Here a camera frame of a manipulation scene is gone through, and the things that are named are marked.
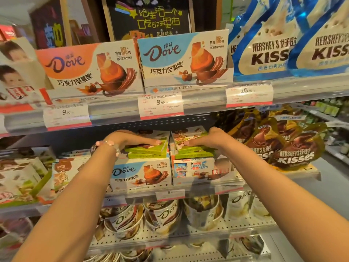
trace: bracelet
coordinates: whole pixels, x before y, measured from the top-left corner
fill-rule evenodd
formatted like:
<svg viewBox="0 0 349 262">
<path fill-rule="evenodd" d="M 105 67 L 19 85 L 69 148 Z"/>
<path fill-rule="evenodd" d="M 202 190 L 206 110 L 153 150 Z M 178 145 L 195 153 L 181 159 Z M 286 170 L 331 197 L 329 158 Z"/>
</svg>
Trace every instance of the bracelet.
<svg viewBox="0 0 349 262">
<path fill-rule="evenodd" d="M 93 153 L 96 151 L 97 147 L 101 146 L 102 144 L 107 144 L 107 145 L 113 147 L 116 151 L 116 158 L 118 158 L 118 156 L 120 154 L 119 145 L 115 144 L 113 141 L 96 141 L 96 143 L 94 145 L 92 145 L 92 147 L 91 147 L 91 155 L 93 155 Z"/>
</svg>

